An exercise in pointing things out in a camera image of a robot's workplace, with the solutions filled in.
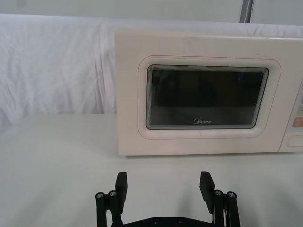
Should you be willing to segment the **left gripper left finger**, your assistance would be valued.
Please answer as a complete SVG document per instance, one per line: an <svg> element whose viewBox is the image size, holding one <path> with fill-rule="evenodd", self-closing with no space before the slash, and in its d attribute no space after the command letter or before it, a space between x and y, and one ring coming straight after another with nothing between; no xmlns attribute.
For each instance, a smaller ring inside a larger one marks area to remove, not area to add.
<svg viewBox="0 0 303 227"><path fill-rule="evenodd" d="M96 193L97 227L107 227L108 210L112 217L112 227L122 227L124 225L121 219L121 214L124 209L127 189L127 173L119 172L116 178L114 190L111 190L108 194L104 194L103 192Z"/></svg>

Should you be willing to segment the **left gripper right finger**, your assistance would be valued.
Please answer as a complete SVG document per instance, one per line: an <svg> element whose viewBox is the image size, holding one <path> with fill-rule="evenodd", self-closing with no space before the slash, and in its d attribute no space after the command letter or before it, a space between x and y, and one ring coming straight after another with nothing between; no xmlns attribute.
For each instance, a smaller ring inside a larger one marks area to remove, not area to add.
<svg viewBox="0 0 303 227"><path fill-rule="evenodd" d="M211 174L202 171L200 174L199 189L209 213L212 215L214 227L237 227L238 205L237 194L229 191L223 193L215 189Z"/></svg>

